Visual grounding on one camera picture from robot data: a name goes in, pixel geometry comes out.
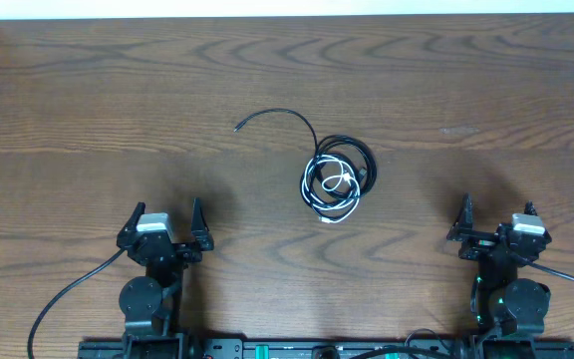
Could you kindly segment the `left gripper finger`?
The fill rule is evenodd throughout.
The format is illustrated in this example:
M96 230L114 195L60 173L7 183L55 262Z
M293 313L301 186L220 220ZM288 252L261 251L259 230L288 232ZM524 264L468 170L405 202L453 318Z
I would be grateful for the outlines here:
M131 216L123 226L123 228L119 232L119 239L129 238L134 233L137 232L137 225L139 219L144 214L145 211L145 203L138 202L134 211L132 212Z
M190 232L198 242L209 242L210 240L210 232L204 219L199 197L193 199Z

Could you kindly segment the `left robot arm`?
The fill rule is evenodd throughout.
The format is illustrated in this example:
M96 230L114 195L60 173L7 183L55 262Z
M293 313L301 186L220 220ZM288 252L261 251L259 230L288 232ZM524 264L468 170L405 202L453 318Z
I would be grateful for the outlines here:
M145 275L122 288L119 307L125 316L124 358L199 358L203 350L172 324L180 302L183 273L214 249L199 198L192 204L189 242L174 243L169 215L147 213L140 202L117 235L117 246L145 268Z

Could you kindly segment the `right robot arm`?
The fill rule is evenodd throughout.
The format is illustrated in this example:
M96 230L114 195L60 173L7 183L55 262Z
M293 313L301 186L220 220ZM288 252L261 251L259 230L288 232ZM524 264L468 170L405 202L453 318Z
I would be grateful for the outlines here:
M467 193L446 238L460 242L458 257L478 267L470 298L478 331L458 340L453 356L534 358L534 339L544 332L551 297L548 286L518 276L518 270L538 259L551 242L534 205L528 202L510 222L484 232L474 228Z

